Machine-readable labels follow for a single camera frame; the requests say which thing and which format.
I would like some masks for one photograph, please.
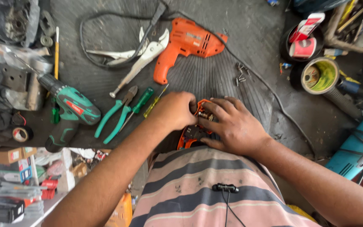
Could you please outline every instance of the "green cordless drill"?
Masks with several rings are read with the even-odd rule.
[[[57,99],[64,110],[61,121],[45,143],[46,150],[58,152],[74,137],[79,124],[94,125],[100,120],[100,111],[75,88],[64,85],[51,74],[39,74],[39,83]]]

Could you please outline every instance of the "red and white package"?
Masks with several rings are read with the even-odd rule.
[[[289,49],[289,55],[291,57],[310,58],[316,49],[316,38],[310,38],[307,40],[297,40]]]
[[[297,40],[305,40],[309,37],[315,28],[324,20],[324,13],[312,13],[307,20],[301,21],[289,36],[289,42],[293,43]]]

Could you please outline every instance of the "metal bracket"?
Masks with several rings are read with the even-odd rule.
[[[11,90],[25,92],[28,90],[29,73],[6,64],[0,64],[4,75],[1,85],[9,87]]]

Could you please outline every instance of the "yellow screwdriver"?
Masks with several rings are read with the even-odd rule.
[[[162,96],[162,94],[164,93],[164,91],[166,91],[167,87],[169,86],[169,84],[166,85],[166,87],[164,88],[164,90],[162,91],[162,93],[155,97],[155,100],[153,103],[151,103],[151,105],[149,105],[148,109],[145,111],[144,113],[144,117],[147,118],[148,115],[151,113],[152,109],[155,107],[155,105],[159,102],[160,97]]]

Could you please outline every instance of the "blue angle grinder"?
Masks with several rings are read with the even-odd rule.
[[[325,167],[349,180],[363,170],[363,120]]]

